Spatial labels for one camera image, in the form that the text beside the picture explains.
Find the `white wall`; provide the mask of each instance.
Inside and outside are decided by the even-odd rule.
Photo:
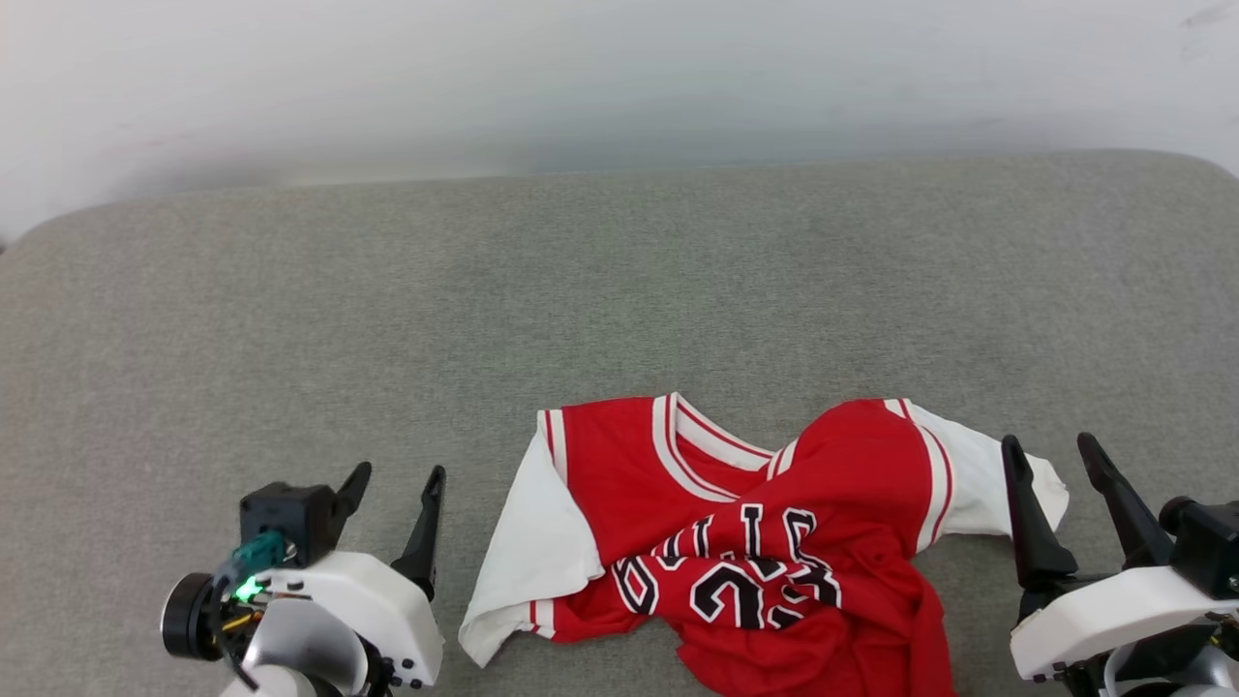
[[[203,187],[1137,146],[1239,0],[0,0],[0,238]]]

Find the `white sleeve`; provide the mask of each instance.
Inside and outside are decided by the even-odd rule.
[[[906,402],[911,418],[930,435],[927,446],[940,444],[949,478],[945,511],[935,522],[935,540],[942,535],[1006,535],[1011,536],[1011,514],[1007,508],[1006,475],[1002,470],[1002,444],[965,426],[934,416]],[[1027,456],[1032,468],[1032,490],[1049,527],[1058,530],[1067,513],[1067,485],[1058,479],[1053,465]]]
[[[479,666],[513,631],[534,629],[530,602],[541,602],[539,634],[554,636],[548,600],[603,574],[593,534],[555,469],[549,443],[541,428],[529,443],[465,613],[458,639]]]

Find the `jersey neckline trim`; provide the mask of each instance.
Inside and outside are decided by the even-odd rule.
[[[724,431],[689,405],[679,392],[655,397],[650,421],[654,451],[667,473],[685,491],[706,501],[726,504],[740,496],[694,470],[680,454],[676,437],[684,438],[720,464],[750,473],[764,470],[764,480],[773,479],[792,467],[795,442],[778,452],[758,448]]]

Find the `gray couch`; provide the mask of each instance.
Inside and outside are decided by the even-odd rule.
[[[534,411],[683,391],[787,442],[903,396],[1012,432],[1072,488],[1062,539],[1118,542],[1074,437],[1145,498],[1239,498],[1239,182],[1106,151],[302,189],[95,208],[0,255],[5,695],[217,695],[164,655],[169,588],[273,479],[375,464],[343,546],[396,556],[445,465],[442,695],[704,695],[674,635],[455,644]],[[960,695],[1022,686],[1010,546],[917,560]],[[606,686],[618,686],[610,691]]]

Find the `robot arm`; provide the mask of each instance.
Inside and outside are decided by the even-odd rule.
[[[1239,659],[1239,503],[1204,506],[1180,498],[1158,520],[1095,438],[1080,435],[1078,446],[1123,545],[1116,574],[1077,576],[1074,556],[1032,495],[1018,441],[1002,442],[1025,589],[1011,631],[1020,676],[1061,681],[1073,696],[1239,695],[1230,677]]]
[[[245,496],[242,547],[221,567],[230,572],[190,574],[169,597],[160,628],[167,651],[227,659],[237,680],[225,696],[382,697],[432,686],[444,646],[430,600],[446,473],[431,473],[392,565],[335,550],[369,474],[362,463],[339,491],[275,483]],[[284,561],[258,555],[253,563],[248,546],[273,534]],[[244,583],[228,578],[240,577],[237,569]]]

